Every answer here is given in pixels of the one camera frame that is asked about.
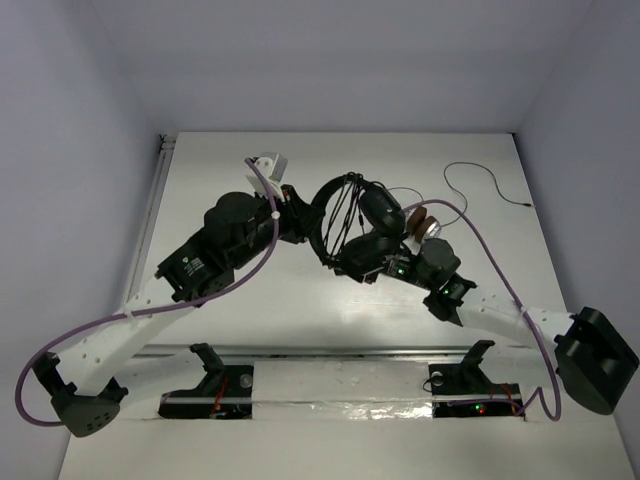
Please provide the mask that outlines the black headphones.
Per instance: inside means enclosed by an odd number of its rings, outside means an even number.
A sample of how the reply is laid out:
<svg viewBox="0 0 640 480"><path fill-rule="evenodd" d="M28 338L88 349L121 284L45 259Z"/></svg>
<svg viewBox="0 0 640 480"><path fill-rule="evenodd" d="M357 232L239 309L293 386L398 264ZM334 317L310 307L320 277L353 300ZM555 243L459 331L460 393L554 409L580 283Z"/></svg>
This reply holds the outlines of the black headphones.
<svg viewBox="0 0 640 480"><path fill-rule="evenodd" d="M311 205L323 216L310 245L321 264L337 276L370 284L369 275L402 250L406 215L379 181L346 173L323 185Z"/></svg>

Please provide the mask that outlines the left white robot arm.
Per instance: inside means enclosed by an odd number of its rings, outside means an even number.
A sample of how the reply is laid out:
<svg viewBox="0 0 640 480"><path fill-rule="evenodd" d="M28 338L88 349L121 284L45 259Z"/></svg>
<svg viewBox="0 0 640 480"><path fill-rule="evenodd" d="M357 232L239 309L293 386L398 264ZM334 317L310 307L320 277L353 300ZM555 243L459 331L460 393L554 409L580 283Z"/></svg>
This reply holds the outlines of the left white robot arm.
<svg viewBox="0 0 640 480"><path fill-rule="evenodd" d="M50 396L64 427L77 438L113 421L141 379L125 364L165 328L204 304L246 284L278 241L310 240L324 215L294 187L270 193L230 192L204 215L203 225L157 267L153 278L115 314L62 335L79 341L55 352L49 342L25 367Z"/></svg>

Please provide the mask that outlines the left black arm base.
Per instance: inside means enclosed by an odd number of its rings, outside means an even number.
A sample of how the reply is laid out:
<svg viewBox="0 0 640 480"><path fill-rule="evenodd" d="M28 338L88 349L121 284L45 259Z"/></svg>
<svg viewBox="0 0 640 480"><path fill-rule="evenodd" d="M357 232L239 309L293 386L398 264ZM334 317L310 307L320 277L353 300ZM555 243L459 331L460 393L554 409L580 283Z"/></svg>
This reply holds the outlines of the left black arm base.
<svg viewBox="0 0 640 480"><path fill-rule="evenodd" d="M189 352L199 360L199 383L164 393L158 415L171 420L251 419L254 366L225 365L205 343L191 345Z"/></svg>

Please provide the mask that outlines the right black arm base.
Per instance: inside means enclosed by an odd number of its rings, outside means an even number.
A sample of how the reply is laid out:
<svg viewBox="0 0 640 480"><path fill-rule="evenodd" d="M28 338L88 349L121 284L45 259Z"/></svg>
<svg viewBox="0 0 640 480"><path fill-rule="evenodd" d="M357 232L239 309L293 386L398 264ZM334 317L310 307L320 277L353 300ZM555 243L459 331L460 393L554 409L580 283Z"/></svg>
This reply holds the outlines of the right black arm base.
<svg viewBox="0 0 640 480"><path fill-rule="evenodd" d="M422 384L432 395L435 418L524 417L517 383L494 383L481 369L493 340L479 340L457 363L429 366Z"/></svg>

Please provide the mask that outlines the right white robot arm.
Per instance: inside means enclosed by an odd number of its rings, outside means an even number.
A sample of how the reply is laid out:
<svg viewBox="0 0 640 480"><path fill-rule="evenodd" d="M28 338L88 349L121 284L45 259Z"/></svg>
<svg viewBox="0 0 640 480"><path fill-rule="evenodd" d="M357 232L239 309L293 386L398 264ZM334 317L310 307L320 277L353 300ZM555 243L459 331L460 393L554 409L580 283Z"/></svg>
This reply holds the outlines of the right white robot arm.
<svg viewBox="0 0 640 480"><path fill-rule="evenodd" d="M380 274L427 290L423 304L438 320L546 354L564 391L591 412L612 414L639 367L636 353L602 312L554 312L490 294L457 273L461 261L445 240L429 239L413 253L384 238L375 247L375 265Z"/></svg>

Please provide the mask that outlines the brown headphones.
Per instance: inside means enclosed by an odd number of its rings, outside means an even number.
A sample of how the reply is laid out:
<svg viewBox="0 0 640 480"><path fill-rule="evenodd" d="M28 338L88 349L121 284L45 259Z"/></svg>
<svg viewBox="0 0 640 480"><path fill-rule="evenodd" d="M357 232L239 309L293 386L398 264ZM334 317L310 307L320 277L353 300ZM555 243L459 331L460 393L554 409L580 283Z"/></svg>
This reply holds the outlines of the brown headphones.
<svg viewBox="0 0 640 480"><path fill-rule="evenodd" d="M416 253L427 241L438 238L441 231L440 222L425 207L419 206L407 218L403 245Z"/></svg>

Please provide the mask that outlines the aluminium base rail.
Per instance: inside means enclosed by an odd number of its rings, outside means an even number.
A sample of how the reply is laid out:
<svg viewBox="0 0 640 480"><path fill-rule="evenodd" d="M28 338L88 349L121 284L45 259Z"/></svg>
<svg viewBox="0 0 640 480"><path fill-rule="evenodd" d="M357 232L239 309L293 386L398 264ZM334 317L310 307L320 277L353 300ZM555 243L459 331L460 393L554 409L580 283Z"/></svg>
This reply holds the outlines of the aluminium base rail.
<svg viewBox="0 0 640 480"><path fill-rule="evenodd" d="M427 346L427 347L283 347L283 346L216 346L213 350L226 362L232 360L255 360L255 359L274 359L282 360L287 358L298 359L426 359L426 358L449 358L463 357L470 345L459 346ZM134 355L137 360L161 359L172 355L177 355L186 351L186 344L151 344L143 347ZM488 350L488 353L494 357L526 359L526 360L542 360L539 352L515 345L496 344Z"/></svg>

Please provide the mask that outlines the left aluminium side rail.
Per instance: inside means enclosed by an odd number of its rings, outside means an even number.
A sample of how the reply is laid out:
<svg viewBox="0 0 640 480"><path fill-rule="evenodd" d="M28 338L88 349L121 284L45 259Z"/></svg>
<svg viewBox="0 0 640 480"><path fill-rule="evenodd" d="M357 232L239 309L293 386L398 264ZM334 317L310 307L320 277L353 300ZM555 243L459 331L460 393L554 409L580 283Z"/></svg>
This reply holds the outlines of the left aluminium side rail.
<svg viewBox="0 0 640 480"><path fill-rule="evenodd" d="M162 196L169 174L177 142L177 135L163 134L159 139L159 151L150 192L144 209L139 233L127 271L120 304L126 304L142 285L142 277L148 257Z"/></svg>

